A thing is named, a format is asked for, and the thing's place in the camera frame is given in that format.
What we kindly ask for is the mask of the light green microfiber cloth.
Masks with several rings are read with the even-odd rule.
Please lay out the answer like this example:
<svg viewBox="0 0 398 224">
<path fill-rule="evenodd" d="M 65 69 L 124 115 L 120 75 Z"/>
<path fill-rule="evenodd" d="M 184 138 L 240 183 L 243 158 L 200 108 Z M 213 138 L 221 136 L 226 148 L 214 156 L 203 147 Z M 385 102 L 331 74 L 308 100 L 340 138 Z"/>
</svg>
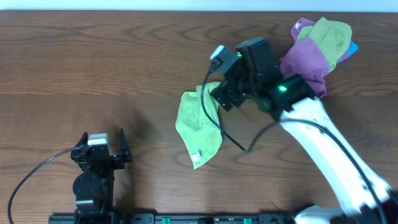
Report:
<svg viewBox="0 0 398 224">
<path fill-rule="evenodd" d="M 198 85 L 195 91 L 186 91 L 180 101 L 176 130 L 197 169 L 207 163 L 220 149 L 223 137 L 215 126 L 220 123 L 218 102 L 210 95 L 220 83 Z"/>
</svg>

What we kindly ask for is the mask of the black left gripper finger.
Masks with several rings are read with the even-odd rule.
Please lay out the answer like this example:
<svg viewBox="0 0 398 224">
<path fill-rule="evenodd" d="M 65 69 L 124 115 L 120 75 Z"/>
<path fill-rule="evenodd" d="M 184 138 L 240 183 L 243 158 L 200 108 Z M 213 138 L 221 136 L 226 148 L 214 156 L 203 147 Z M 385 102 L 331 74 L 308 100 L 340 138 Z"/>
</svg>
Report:
<svg viewBox="0 0 398 224">
<path fill-rule="evenodd" d="M 88 133 L 84 132 L 82 137 L 80 138 L 80 140 L 75 145 L 75 147 L 83 146 L 83 145 L 87 144 L 87 142 L 88 142 Z"/>
<path fill-rule="evenodd" d="M 120 130 L 119 146 L 120 146 L 121 154 L 123 156 L 124 161 L 131 162 L 132 155 L 131 155 L 131 151 L 130 151 L 129 145 L 127 143 L 123 128 L 121 128 L 121 130 Z"/>
</svg>

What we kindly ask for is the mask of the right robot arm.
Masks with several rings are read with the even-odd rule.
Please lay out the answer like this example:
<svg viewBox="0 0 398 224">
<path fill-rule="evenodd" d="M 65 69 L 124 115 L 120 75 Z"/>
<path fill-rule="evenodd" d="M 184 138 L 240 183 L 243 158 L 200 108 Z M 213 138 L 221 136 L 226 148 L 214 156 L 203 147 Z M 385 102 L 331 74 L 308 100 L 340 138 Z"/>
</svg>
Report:
<svg viewBox="0 0 398 224">
<path fill-rule="evenodd" d="M 397 222 L 397 191 L 360 158 L 303 77 L 282 74 L 266 39 L 246 40 L 234 50 L 220 45 L 210 60 L 210 71 L 224 77 L 212 97 L 225 110 L 255 101 L 301 144 L 333 189 L 338 208 L 307 207 L 294 223 Z"/>
</svg>

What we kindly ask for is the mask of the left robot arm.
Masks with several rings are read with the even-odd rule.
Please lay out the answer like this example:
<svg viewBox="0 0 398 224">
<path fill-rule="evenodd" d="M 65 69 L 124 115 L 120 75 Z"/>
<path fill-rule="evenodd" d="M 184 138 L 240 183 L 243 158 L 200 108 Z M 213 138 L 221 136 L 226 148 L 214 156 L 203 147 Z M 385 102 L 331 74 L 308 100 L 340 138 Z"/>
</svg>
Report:
<svg viewBox="0 0 398 224">
<path fill-rule="evenodd" d="M 79 221 L 106 220 L 114 214 L 114 171 L 125 168 L 132 155 L 124 135 L 119 134 L 120 153 L 111 155 L 108 135 L 84 133 L 71 151 L 71 159 L 83 171 L 73 183 L 75 216 Z"/>
</svg>

